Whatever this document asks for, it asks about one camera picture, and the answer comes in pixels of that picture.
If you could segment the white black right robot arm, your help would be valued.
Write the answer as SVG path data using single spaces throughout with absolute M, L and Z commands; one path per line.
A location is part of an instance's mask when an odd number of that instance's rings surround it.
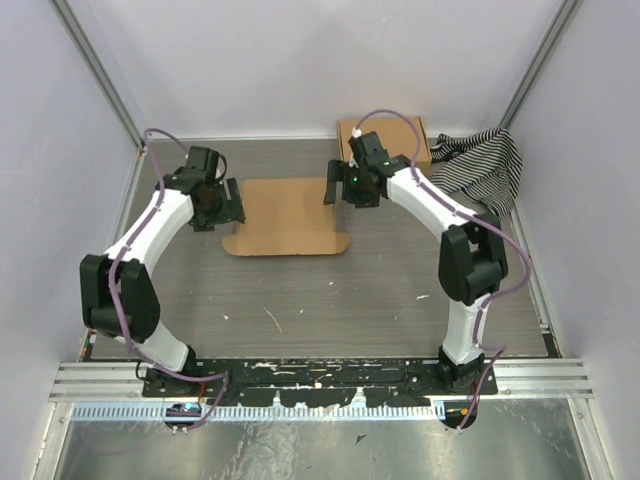
M 499 221 L 447 197 L 404 155 L 392 156 L 374 131 L 352 131 L 349 160 L 331 160 L 323 203 L 341 199 L 374 208 L 385 198 L 411 213 L 439 241 L 438 280 L 449 298 L 448 325 L 439 347 L 437 375 L 451 394 L 462 394 L 482 373 L 480 348 L 490 296 L 508 274 Z

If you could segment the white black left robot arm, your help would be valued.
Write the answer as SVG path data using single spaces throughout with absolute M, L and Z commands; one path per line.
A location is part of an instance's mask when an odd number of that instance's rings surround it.
M 214 381 L 202 374 L 195 350 L 163 323 L 152 273 L 179 230 L 212 231 L 244 222 L 236 179 L 221 153 L 190 147 L 185 163 L 162 176 L 129 230 L 103 254 L 86 255 L 79 266 L 84 325 L 130 348 L 148 363 L 147 382 L 187 397 Z

